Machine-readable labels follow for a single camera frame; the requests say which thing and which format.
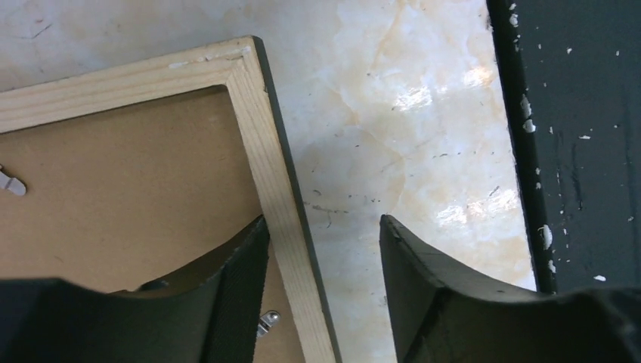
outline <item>white clip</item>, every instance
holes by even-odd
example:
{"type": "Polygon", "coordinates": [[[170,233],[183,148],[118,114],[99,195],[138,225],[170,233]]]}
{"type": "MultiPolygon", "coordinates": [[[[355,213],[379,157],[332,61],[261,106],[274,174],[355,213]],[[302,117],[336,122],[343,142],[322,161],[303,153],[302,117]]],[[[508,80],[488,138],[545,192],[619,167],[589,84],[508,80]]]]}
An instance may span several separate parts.
{"type": "Polygon", "coordinates": [[[20,197],[26,193],[26,187],[23,182],[16,178],[10,178],[3,172],[0,172],[0,189],[7,189],[20,197]]]}

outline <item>wooden frame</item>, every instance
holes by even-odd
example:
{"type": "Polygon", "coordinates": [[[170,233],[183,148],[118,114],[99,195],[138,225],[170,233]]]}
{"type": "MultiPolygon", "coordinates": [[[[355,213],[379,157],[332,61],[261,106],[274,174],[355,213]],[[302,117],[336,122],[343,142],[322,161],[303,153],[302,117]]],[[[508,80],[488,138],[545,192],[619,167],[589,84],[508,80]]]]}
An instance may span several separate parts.
{"type": "Polygon", "coordinates": [[[283,136],[279,138],[274,121],[275,95],[268,94],[271,84],[263,78],[259,42],[253,37],[234,39],[0,93],[0,133],[227,86],[305,360],[336,361],[331,320],[324,314],[322,284],[302,224],[305,216],[290,184],[283,136]]]}

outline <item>glossy tile surface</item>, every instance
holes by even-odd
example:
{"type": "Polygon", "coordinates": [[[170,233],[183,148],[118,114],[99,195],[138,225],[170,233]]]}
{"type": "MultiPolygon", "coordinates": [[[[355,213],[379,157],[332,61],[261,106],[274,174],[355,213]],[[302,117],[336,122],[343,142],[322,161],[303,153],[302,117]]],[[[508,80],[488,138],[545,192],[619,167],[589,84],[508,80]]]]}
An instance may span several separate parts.
{"type": "Polygon", "coordinates": [[[9,0],[0,88],[263,38],[344,361],[391,362],[381,214],[534,289],[487,15],[483,0],[9,0]]]}

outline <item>metal clip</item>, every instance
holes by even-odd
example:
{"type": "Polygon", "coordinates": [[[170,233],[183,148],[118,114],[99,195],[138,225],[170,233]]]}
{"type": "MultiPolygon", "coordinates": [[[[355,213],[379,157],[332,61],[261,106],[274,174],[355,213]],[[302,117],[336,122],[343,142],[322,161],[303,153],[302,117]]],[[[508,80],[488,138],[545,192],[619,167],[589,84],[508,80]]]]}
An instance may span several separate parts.
{"type": "Polygon", "coordinates": [[[256,337],[263,337],[265,334],[269,333],[269,330],[280,321],[280,314],[274,310],[270,310],[263,314],[259,320],[259,330],[256,333],[256,337]]]}
{"type": "Polygon", "coordinates": [[[7,189],[17,196],[23,196],[26,193],[24,183],[16,178],[10,178],[8,175],[0,172],[0,189],[7,189]]]}

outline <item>marble tile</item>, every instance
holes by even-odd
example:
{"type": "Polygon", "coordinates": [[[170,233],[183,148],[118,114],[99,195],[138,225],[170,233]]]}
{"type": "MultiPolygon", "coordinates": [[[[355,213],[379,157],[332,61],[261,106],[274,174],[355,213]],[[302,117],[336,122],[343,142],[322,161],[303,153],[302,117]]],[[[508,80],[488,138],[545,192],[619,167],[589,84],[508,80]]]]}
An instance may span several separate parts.
{"type": "Polygon", "coordinates": [[[383,213],[535,288],[483,0],[7,0],[0,18],[1,89],[262,37],[345,362],[395,361],[383,213]]]}

